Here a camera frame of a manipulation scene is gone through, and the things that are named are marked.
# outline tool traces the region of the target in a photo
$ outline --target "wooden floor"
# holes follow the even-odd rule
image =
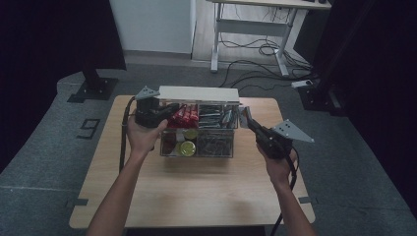
[[[197,24],[195,32],[195,40],[193,46],[193,60],[196,61],[210,61],[211,49],[214,44],[214,8],[216,6],[206,0],[197,0]],[[259,22],[272,22],[284,23],[287,18],[288,9],[277,10],[272,7],[261,6],[245,6],[225,4],[223,8],[223,18],[233,20],[245,20],[245,21],[259,21]],[[294,53],[299,56],[293,50],[295,40],[298,32],[307,14],[306,10],[299,10],[294,21],[294,26],[291,34],[288,38],[285,50],[290,53]],[[222,40],[233,41],[238,44],[247,44],[257,39],[267,38],[264,35],[246,35],[235,33],[222,33]],[[268,37],[276,43],[281,42],[280,37]],[[252,46],[260,46],[265,41],[258,42]],[[276,60],[273,56],[261,55],[258,49],[254,48],[228,48],[222,43],[218,45],[218,61],[219,62],[232,62],[236,60],[250,60],[261,64],[276,65]]]

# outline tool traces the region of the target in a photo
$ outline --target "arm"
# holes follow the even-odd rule
[[[259,146],[258,150],[267,163],[267,172],[278,195],[288,235],[316,235],[289,187],[288,175],[290,174],[290,168],[287,161],[285,159],[270,159]],[[291,151],[290,157],[293,161],[298,157],[294,149]]]
[[[89,224],[87,235],[122,235],[139,171],[167,123],[164,120],[156,129],[147,129],[137,125],[135,118],[130,117],[128,123],[130,157],[98,207]]]

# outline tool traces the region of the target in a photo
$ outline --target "storage box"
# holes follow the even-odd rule
[[[239,93],[236,88],[160,87],[162,105],[180,103],[183,109],[161,134],[163,156],[232,157],[237,128]],[[179,117],[193,112],[196,117]]]

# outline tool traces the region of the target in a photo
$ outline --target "wooden table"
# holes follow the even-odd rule
[[[120,135],[124,108],[131,96],[114,100],[70,225],[87,228],[98,205],[118,175]],[[266,127],[282,121],[272,98],[240,98],[253,118]],[[237,129],[233,158],[162,157],[155,144],[139,176],[126,227],[237,226],[274,224],[280,209],[264,158],[250,130]],[[129,156],[129,144],[126,156]],[[307,197],[299,171],[294,193]],[[301,204],[310,222],[311,204]]]
[[[285,45],[288,41],[289,34],[294,23],[295,16],[298,9],[312,9],[312,10],[329,10],[330,3],[325,4],[315,2],[308,2],[303,0],[207,0],[217,3],[217,14],[214,27],[214,45],[211,52],[211,71],[217,72],[218,63],[218,37],[220,32],[255,34],[255,35],[270,35],[282,37],[279,49],[274,49],[275,58],[278,62],[279,69],[282,76],[288,76],[285,62],[282,54],[285,50]],[[241,4],[252,6],[268,6],[268,7],[282,7],[290,8],[289,21],[285,24],[281,23],[266,23],[266,22],[252,22],[242,20],[227,20],[221,17],[221,9],[223,4]]]

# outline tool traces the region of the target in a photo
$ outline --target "light wood tabletop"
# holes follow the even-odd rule
[[[207,0],[213,3],[224,4],[241,4],[241,5],[254,5],[254,6],[268,6],[268,7],[283,7],[283,8],[298,8],[298,9],[316,9],[316,10],[329,10],[331,5],[329,1],[322,4],[319,0],[315,2],[303,1],[303,0]]]
[[[114,100],[89,167],[70,225],[87,228],[99,204],[118,175],[122,116],[131,96]],[[260,124],[272,127],[282,121],[272,98],[240,98],[251,107]],[[280,214],[276,193],[256,148],[252,131],[235,131],[232,158],[163,157],[160,141],[141,169],[126,227],[238,226],[274,224]],[[126,156],[129,156],[127,144]],[[294,188],[297,198],[308,197],[299,170]],[[311,204],[301,204],[310,222]]]

